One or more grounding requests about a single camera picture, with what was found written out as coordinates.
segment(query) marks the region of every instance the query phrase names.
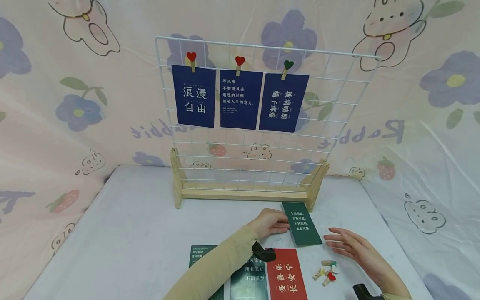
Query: dark green card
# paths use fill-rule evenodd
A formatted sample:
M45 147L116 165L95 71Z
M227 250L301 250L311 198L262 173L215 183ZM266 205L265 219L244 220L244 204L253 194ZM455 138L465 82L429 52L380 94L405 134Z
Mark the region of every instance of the dark green card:
M190 263L188 267L190 268L194 263L201 259L205 254L209 253L216 245L205 245L205 246L192 246L190 250ZM210 298L209 300L223 300L223 286L221 286Z
M252 256L231 277L231 300L268 300L265 262Z
M288 216L290 232L297 246L322 244L317 228L303 202L282 202L283 210Z

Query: wooden clothespin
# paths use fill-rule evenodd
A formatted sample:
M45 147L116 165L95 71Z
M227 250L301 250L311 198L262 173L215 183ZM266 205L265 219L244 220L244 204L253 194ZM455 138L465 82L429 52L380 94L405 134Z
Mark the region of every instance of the wooden clothespin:
M187 58L190 60L192 73L195 73L195 58L197 58L197 54L195 52L187 52Z
M326 287L327 284L328 284L330 281L335 281L335 280L336 280L335 275L333 275L332 272L328 272L327 278L325 279L325 281L324 281L324 283L323 283L323 286Z
M282 72L282 80L285 80L287 76L287 71L291 69L291 67L293 67L293 62L286 60L284 61L283 65L285 66L285 68L283 69L283 72Z
M241 71L241 66L245 62L245 58L241 57L241 56L237 56L235 58L235 61L237 62L237 74L236 74L236 76L239 77L240 76L240 71Z
M336 261L322 261L322 265L333 266L336 265Z
M325 270L323 268L320 268L317 273L313 275L313 279L316 281L320 276L325 275Z

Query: white table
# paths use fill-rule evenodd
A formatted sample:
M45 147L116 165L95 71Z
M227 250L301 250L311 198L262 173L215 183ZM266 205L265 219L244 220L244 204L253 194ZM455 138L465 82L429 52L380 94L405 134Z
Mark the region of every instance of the white table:
M184 200L176 209L171 184L170 168L118 167L24 300L160 300L187 270L191 245L219 244L262 208L281 209L278 202L217 200ZM358 181L325 178L312 219L320 235L331 226L363 235L414 299L432 299ZM294 248L288 233L262 245ZM325 244L297 251L310 300L356 300L358 283L380 293L360 267ZM327 287L312 279L321 260L336 260L341 272Z

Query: wooden base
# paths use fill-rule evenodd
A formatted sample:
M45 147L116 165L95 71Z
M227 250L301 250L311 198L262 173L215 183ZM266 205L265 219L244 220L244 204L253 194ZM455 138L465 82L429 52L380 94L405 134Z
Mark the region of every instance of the wooden base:
M183 198L214 200L253 201L299 201L305 202L312 212L317 201L320 186L328 171L329 164L323 159L310 174L300 181L299 187L267 186L252 184L190 183L181 169L178 149L172 148L170 160L173 168L173 194L175 207L180 208Z

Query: black object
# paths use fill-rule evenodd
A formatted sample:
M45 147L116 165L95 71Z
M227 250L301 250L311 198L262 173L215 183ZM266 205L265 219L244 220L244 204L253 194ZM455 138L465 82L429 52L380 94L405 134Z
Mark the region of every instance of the black object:
M252 251L256 258L266 263L272 262L276 259L275 250L272 248L264 249L257 241L253 244Z
M357 295L359 300L385 300L385 298L382 296L374 297L370 295L370 292L363 283L354 285L353 290L355 291L355 295Z

